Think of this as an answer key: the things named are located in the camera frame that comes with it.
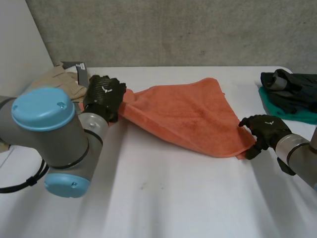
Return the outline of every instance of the black cloth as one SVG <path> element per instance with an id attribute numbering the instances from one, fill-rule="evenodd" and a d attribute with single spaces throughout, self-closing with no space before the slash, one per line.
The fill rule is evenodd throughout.
<path id="1" fill-rule="evenodd" d="M 283 90 L 273 89 L 276 78 L 287 81 Z M 278 69 L 275 73 L 261 73 L 261 82 L 270 101 L 285 113 L 295 114 L 302 110 L 317 113 L 317 74 L 291 74 Z"/>

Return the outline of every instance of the black cable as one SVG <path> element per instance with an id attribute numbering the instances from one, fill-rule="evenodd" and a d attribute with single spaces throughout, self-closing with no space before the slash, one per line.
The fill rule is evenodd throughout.
<path id="1" fill-rule="evenodd" d="M 37 183 L 38 180 L 40 180 L 49 170 L 49 166 L 45 165 L 45 161 L 42 159 L 41 165 L 39 170 L 36 172 L 34 176 L 29 177 L 24 183 L 15 185 L 15 186 L 10 186 L 10 187 L 3 187 L 0 188 L 0 193 L 12 193 L 12 192 L 17 192 L 20 191 L 28 186 L 33 186 Z"/>

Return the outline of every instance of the beige cloth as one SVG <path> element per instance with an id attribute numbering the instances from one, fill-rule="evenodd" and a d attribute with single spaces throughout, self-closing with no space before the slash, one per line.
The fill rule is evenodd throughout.
<path id="1" fill-rule="evenodd" d="M 71 100 L 80 103 L 83 102 L 84 95 L 87 91 L 84 86 L 78 85 L 77 73 L 65 72 L 62 65 L 54 67 L 49 72 L 43 74 L 39 79 L 33 81 L 23 94 L 43 87 L 60 88 L 68 94 Z M 9 145 L 0 142 L 0 153 L 7 151 L 9 147 Z"/>

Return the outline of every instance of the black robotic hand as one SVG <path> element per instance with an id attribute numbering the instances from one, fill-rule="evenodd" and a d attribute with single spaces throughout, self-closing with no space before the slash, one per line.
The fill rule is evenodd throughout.
<path id="1" fill-rule="evenodd" d="M 84 98 L 84 112 L 102 116 L 108 123 L 118 121 L 118 109 L 126 91 L 116 78 L 93 75 Z"/>
<path id="2" fill-rule="evenodd" d="M 244 125 L 257 137 L 256 143 L 246 151 L 248 160 L 255 158 L 262 150 L 267 150 L 269 147 L 275 149 L 281 138 L 292 134 L 282 119 L 274 116 L 255 115 L 243 118 L 239 126 Z"/>

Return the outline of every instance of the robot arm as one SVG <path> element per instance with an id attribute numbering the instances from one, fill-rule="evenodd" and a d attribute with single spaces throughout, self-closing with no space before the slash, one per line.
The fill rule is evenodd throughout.
<path id="1" fill-rule="evenodd" d="M 317 129 L 310 142 L 296 134 L 283 137 L 277 143 L 275 152 L 294 173 L 289 173 L 287 168 L 283 170 L 281 167 L 284 172 L 297 174 L 317 191 Z"/>
<path id="2" fill-rule="evenodd" d="M 255 115 L 244 118 L 239 126 L 244 125 L 257 137 L 255 145 L 246 152 L 247 159 L 272 147 L 283 172 L 292 176 L 297 174 L 317 191 L 317 129 L 309 142 L 293 134 L 278 117 Z"/>
<path id="3" fill-rule="evenodd" d="M 39 152 L 50 168 L 45 178 L 49 192 L 81 197 L 124 92 L 125 84 L 117 79 L 93 76 L 79 116 L 60 89 L 42 88 L 16 99 L 0 96 L 0 140 Z"/>

